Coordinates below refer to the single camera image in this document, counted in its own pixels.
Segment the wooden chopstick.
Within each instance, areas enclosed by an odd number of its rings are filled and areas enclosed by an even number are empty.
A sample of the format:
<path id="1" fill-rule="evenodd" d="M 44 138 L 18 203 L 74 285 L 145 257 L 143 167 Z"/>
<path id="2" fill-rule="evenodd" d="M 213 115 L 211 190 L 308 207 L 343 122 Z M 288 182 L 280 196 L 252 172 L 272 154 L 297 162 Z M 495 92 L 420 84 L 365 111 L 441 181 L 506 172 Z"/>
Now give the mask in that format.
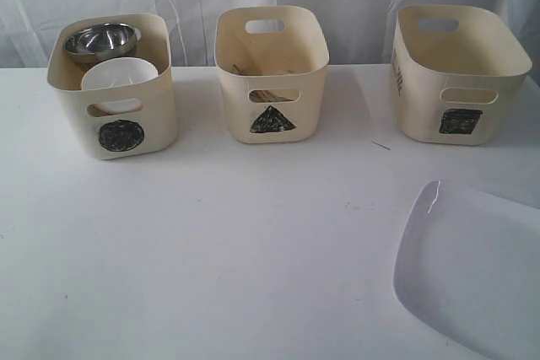
<path id="1" fill-rule="evenodd" d="M 291 101 L 291 99 L 277 95 L 270 90 L 253 90 L 249 93 L 249 99 L 254 103 L 278 103 Z"/>
<path id="2" fill-rule="evenodd" d="M 245 69 L 239 68 L 236 64 L 232 66 L 232 72 L 241 76 L 248 76 L 249 73 Z"/>

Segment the white plastic bowl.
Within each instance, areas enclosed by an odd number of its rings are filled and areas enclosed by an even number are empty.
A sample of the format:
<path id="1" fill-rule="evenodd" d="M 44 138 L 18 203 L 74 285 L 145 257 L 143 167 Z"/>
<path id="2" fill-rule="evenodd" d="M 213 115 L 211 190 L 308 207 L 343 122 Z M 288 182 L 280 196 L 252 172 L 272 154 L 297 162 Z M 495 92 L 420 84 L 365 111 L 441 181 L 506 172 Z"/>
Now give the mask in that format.
<path id="1" fill-rule="evenodd" d="M 157 78 L 158 75 L 156 66 L 147 60 L 119 57 L 90 68 L 82 78 L 81 89 L 83 91 L 109 89 L 110 94 L 113 88 L 145 83 Z M 140 99 L 131 98 L 100 102 L 95 107 L 108 115 L 117 115 L 141 110 L 143 103 Z"/>

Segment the stainless steel bowl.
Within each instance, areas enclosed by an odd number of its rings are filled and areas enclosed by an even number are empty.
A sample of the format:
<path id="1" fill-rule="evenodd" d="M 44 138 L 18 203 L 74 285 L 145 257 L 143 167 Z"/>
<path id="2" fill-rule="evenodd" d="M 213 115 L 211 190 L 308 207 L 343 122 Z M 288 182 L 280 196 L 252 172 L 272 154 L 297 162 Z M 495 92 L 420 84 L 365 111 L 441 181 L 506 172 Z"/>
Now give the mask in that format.
<path id="1" fill-rule="evenodd" d="M 63 49 L 74 62 L 95 65 L 118 57 L 134 56 L 138 34 L 139 30 L 130 24 L 96 24 L 69 36 Z"/>

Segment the white square plate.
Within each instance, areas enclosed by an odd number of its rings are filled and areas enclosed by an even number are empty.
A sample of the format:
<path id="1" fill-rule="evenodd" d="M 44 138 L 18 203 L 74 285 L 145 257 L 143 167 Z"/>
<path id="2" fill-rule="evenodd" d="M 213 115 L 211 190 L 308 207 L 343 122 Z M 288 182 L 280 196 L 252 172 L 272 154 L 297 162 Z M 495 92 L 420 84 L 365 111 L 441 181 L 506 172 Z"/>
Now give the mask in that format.
<path id="1" fill-rule="evenodd" d="M 539 357 L 539 211 L 447 180 L 419 192 L 393 287 L 412 315 L 486 359 Z"/>

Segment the cream bin with triangle mark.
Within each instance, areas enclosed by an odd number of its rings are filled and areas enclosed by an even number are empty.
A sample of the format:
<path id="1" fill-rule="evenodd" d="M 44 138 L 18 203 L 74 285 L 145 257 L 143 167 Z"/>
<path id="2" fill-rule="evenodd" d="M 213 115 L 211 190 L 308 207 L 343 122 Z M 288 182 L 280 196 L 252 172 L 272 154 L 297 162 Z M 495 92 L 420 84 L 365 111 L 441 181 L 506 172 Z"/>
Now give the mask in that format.
<path id="1" fill-rule="evenodd" d="M 298 142 L 313 134 L 329 53 L 310 10 L 273 6 L 222 13 L 214 60 L 227 129 L 236 140 Z"/>

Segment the small metal pin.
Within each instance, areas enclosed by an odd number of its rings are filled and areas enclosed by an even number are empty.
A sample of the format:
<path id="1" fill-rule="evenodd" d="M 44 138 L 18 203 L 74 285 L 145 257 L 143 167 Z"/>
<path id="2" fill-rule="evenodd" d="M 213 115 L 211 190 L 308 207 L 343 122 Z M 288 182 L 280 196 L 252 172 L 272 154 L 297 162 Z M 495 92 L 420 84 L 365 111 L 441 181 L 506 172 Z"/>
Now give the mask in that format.
<path id="1" fill-rule="evenodd" d="M 376 141 L 371 140 L 371 143 L 373 143 L 374 145 L 376 145 L 376 146 L 378 146 L 378 147 L 380 147 L 380 148 L 383 148 L 383 149 L 385 149 L 385 150 L 387 150 L 387 151 L 391 151 L 391 150 L 392 150 L 390 147 L 387 147 L 386 145 L 383 145 L 383 144 L 378 143 L 378 142 L 376 142 Z"/>

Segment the cream bin with circle mark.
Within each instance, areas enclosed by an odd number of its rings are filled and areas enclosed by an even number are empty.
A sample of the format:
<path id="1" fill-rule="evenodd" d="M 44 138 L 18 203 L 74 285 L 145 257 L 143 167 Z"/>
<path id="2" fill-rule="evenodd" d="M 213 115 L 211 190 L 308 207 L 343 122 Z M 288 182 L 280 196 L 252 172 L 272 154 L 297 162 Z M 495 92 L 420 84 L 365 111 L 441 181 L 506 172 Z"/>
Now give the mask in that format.
<path id="1" fill-rule="evenodd" d="M 74 33 L 96 24 L 124 23 L 141 31 L 136 56 L 151 62 L 156 78 L 144 83 L 83 91 L 84 70 L 65 51 Z M 79 20 L 61 29 L 47 70 L 75 137 L 96 159 L 152 153 L 171 145 L 178 134 L 165 21 L 156 14 L 133 13 Z"/>

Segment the cream bin with square mark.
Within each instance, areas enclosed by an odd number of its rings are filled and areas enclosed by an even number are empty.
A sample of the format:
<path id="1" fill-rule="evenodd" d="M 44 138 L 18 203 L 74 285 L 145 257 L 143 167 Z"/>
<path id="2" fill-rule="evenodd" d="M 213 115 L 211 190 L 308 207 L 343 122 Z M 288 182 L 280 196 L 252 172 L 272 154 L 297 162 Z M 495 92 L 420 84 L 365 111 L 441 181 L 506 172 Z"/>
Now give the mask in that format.
<path id="1" fill-rule="evenodd" d="M 532 70 L 497 14 L 466 5 L 400 9 L 391 59 L 402 133 L 455 145 L 488 142 Z"/>

